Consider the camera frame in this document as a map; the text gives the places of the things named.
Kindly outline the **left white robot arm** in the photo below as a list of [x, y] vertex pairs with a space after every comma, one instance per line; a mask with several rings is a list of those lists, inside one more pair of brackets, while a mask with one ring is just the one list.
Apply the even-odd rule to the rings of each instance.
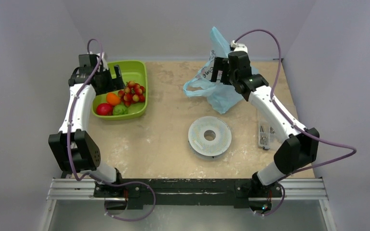
[[79, 55], [79, 66], [68, 80], [69, 102], [59, 130], [49, 135], [49, 147], [66, 173], [82, 180], [89, 176], [113, 197], [124, 192], [120, 172], [101, 159], [100, 149], [88, 133], [93, 101], [97, 95], [115, 89], [104, 54], [88, 52]]

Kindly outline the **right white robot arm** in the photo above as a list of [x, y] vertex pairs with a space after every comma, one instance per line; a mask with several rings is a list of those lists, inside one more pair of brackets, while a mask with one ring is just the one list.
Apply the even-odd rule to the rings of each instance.
[[217, 78], [225, 85], [232, 85], [235, 92], [255, 106], [282, 142], [273, 162], [253, 174], [251, 189], [255, 195], [264, 195], [270, 185], [316, 160], [319, 132], [315, 128], [307, 129], [271, 94], [272, 88], [266, 79], [252, 73], [245, 51], [214, 58], [211, 81]]

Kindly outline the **orange fake fruit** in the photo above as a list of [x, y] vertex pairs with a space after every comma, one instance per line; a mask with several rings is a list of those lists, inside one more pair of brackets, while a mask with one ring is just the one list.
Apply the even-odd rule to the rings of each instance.
[[121, 103], [121, 99], [118, 95], [116, 95], [113, 92], [109, 92], [106, 95], [106, 102], [110, 104], [111, 106], [117, 106]]

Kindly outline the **green fake fruit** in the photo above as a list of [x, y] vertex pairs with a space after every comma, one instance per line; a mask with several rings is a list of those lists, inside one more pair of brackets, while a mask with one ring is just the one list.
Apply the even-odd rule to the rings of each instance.
[[121, 116], [121, 115], [126, 115], [126, 114], [128, 114], [128, 108], [125, 105], [119, 104], [119, 105], [114, 106], [113, 111], [112, 111], [113, 116]]

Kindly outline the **red fake fruits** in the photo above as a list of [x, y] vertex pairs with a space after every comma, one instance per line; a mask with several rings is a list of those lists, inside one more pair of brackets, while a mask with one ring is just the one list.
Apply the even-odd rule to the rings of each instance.
[[135, 81], [128, 81], [126, 87], [117, 91], [120, 104], [130, 107], [132, 104], [146, 102], [146, 87]]

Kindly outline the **blue plastic bag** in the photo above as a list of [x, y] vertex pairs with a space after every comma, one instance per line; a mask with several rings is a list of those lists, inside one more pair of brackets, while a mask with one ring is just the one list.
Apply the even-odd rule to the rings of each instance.
[[229, 42], [223, 37], [216, 27], [210, 31], [211, 53], [209, 60], [197, 72], [195, 77], [186, 82], [183, 92], [187, 97], [205, 97], [212, 108], [220, 114], [226, 113], [231, 107], [243, 100], [234, 87], [220, 82], [211, 82], [214, 59], [226, 58], [231, 52]]

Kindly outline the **red fake apple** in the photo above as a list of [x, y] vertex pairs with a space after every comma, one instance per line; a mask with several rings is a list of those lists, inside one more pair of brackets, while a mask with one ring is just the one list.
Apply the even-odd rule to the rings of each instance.
[[96, 114], [99, 116], [111, 116], [113, 115], [114, 106], [109, 103], [101, 103], [96, 108]]

